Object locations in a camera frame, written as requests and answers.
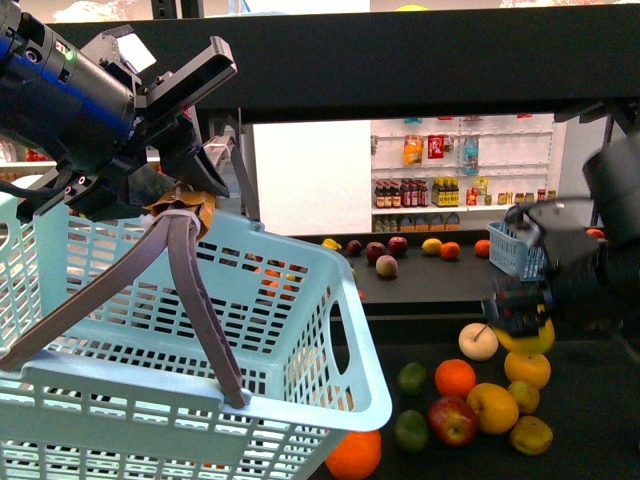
red package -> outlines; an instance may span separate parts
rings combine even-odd
[[[444,135],[429,135],[427,148],[428,158],[444,158]]]

apple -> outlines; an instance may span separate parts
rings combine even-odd
[[[470,323],[458,335],[458,345],[465,357],[471,360],[488,360],[498,351],[498,337],[484,323]]]
[[[391,237],[387,243],[387,247],[392,256],[399,258],[409,250],[409,242],[404,237]]]
[[[367,261],[374,264],[378,258],[387,253],[387,248],[380,242],[369,242],[364,253],[367,256]]]
[[[352,257],[357,257],[362,252],[362,244],[359,240],[351,240],[347,243],[347,251]]]
[[[476,412],[458,397],[440,397],[431,404],[427,419],[438,440],[450,447],[470,443],[478,431]]]
[[[376,272],[385,278],[393,278],[398,275],[398,262],[391,255],[382,255],[376,260]]]

packaged food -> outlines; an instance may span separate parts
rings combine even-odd
[[[427,158],[444,158],[444,135],[427,137]]]
[[[464,141],[464,173],[474,175],[478,173],[478,154],[480,150],[479,137],[467,137]]]
[[[467,189],[467,205],[475,206],[478,201],[478,192],[475,188]]]
[[[489,177],[476,177],[473,186],[478,191],[478,195],[486,195],[489,188]]]
[[[422,163],[424,144],[419,135],[406,135],[404,137],[404,163],[418,165]]]

white wall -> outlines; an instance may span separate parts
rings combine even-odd
[[[558,189],[560,197],[589,196],[589,187],[582,174],[582,166],[602,148],[606,123],[606,118],[591,123],[579,123],[577,118],[567,122]],[[565,205],[581,225],[590,224],[593,202],[571,202]]]
[[[371,231],[370,124],[255,126],[260,213],[267,231]]]

plastic shopping basket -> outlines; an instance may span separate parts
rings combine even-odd
[[[142,234],[137,221],[92,223],[64,205],[21,224],[16,205],[0,196],[3,348]],[[197,256],[249,405],[224,403],[165,252],[20,371],[0,372],[0,478],[307,478],[347,431],[386,423],[389,393],[344,258],[222,211]]]
[[[522,281],[542,280],[547,258],[540,247],[527,247],[516,238],[504,221],[487,225],[491,249],[489,260],[503,272],[518,276]]]

